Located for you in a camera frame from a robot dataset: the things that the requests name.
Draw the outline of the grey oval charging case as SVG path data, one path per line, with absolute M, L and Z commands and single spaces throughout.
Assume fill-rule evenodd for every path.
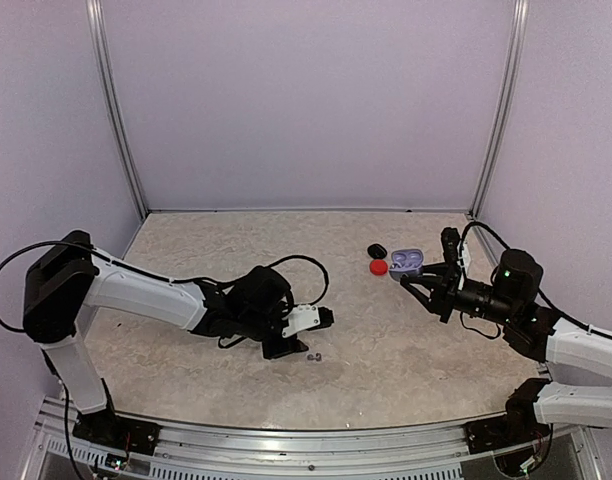
M 391 253 L 389 276 L 399 282 L 404 276 L 417 277 L 423 271 L 424 254 L 420 249 L 400 249 Z

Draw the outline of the red round case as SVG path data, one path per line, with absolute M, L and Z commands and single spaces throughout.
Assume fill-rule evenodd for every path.
M 383 259 L 373 259 L 369 271 L 375 276 L 384 276 L 389 272 L 389 264 Z

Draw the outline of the black earbud charging case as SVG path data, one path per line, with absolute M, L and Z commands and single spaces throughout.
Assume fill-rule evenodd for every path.
M 367 254 L 372 259 L 383 260 L 386 258 L 388 252 L 387 249 L 379 243 L 373 243 L 367 247 Z

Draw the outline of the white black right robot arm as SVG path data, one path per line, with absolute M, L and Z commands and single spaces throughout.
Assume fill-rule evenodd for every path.
M 542 267 L 525 251 L 505 251 L 490 284 L 466 278 L 455 255 L 404 275 L 401 286 L 441 322 L 453 312 L 492 322 L 521 356 L 543 365 L 564 365 L 612 380 L 612 331 L 567 317 L 536 297 Z M 497 433 L 509 444 L 550 424 L 612 429 L 612 385 L 583 387 L 546 378 L 526 380 L 508 398 Z

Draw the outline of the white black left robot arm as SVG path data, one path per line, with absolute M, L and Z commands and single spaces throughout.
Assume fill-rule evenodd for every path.
M 126 434 L 123 418 L 76 327 L 82 307 L 102 307 L 159 320 L 194 335 L 250 339 L 275 359 L 303 350 L 299 333 L 321 324 L 312 304 L 295 302 L 289 282 L 273 268 L 256 266 L 230 282 L 167 278 L 126 264 L 94 248 L 83 231 L 48 243 L 28 270 L 23 328 L 39 344 L 88 430 L 107 445 Z

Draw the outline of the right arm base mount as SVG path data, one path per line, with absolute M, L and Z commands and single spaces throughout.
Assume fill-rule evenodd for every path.
M 468 452 L 474 455 L 514 447 L 496 456 L 495 466 L 507 478 L 528 479 L 552 448 L 553 425 L 539 423 L 534 411 L 539 394 L 550 383 L 544 378 L 528 379 L 507 399 L 502 414 L 467 422 L 463 430 Z

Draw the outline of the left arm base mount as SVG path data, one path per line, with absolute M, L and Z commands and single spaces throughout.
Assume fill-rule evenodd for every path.
M 152 456 L 161 426 L 149 421 L 122 417 L 112 412 L 79 414 L 73 435 L 90 443 Z

